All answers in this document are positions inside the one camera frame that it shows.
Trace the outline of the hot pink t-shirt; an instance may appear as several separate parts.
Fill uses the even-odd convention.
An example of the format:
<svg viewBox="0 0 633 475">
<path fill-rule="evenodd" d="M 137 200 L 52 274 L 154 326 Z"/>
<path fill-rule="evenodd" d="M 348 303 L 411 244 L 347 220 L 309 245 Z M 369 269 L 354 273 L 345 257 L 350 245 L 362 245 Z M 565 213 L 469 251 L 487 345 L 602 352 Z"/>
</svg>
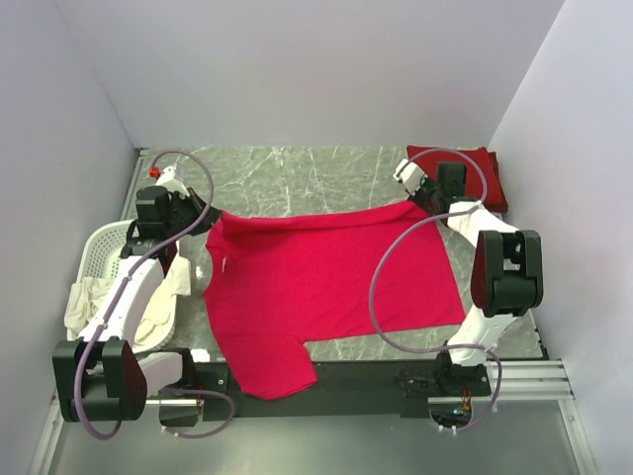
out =
<svg viewBox="0 0 633 475">
<path fill-rule="evenodd" d="M 224 214 L 207 250 L 212 332 L 243 390 L 265 400 L 315 384 L 309 342 L 465 317 L 439 230 L 408 201 L 278 219 Z"/>
</svg>

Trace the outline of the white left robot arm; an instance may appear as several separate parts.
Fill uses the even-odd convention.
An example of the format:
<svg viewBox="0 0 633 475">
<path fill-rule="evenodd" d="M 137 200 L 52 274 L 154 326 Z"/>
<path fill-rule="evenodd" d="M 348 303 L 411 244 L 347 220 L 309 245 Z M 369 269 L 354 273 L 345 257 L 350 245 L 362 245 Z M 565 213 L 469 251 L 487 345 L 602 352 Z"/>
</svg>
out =
<svg viewBox="0 0 633 475">
<path fill-rule="evenodd" d="M 59 342 L 52 354 L 67 422 L 135 421 L 148 397 L 195 380 L 189 349 L 158 350 L 139 360 L 133 345 L 145 309 L 178 254 L 178 240 L 208 232 L 222 213 L 192 188 L 172 191 L 165 185 L 138 191 L 136 212 L 103 304 L 76 339 Z"/>
</svg>

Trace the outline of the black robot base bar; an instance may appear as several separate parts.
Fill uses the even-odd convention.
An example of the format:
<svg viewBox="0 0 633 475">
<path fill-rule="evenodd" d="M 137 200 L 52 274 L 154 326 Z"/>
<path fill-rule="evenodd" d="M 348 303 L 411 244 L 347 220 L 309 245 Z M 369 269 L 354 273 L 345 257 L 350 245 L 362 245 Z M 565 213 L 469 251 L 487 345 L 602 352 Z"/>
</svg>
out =
<svg viewBox="0 0 633 475">
<path fill-rule="evenodd" d="M 202 406 L 202 420 L 236 418 L 398 415 L 432 419 L 464 428 L 476 397 L 498 396 L 500 384 L 484 377 L 477 385 L 445 392 L 436 384 L 436 357 L 419 360 L 330 361 L 316 365 L 315 384 L 280 399 L 247 394 L 224 362 L 185 358 L 184 376 L 170 386 L 178 397 Z"/>
</svg>

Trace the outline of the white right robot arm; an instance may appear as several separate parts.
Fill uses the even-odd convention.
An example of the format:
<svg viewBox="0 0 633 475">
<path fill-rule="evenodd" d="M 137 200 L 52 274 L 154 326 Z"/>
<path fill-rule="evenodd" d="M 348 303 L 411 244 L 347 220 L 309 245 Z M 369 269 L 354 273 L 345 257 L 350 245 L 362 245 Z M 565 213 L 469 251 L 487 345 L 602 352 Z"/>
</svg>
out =
<svg viewBox="0 0 633 475">
<path fill-rule="evenodd" d="M 481 200 L 467 197 L 467 166 L 461 162 L 441 162 L 431 177 L 405 159 L 394 178 L 404 184 L 411 201 L 439 216 L 475 249 L 472 307 L 436 357 L 436 384 L 445 392 L 477 385 L 484 377 L 488 352 L 505 330 L 542 302 L 541 237 L 505 223 Z"/>
</svg>

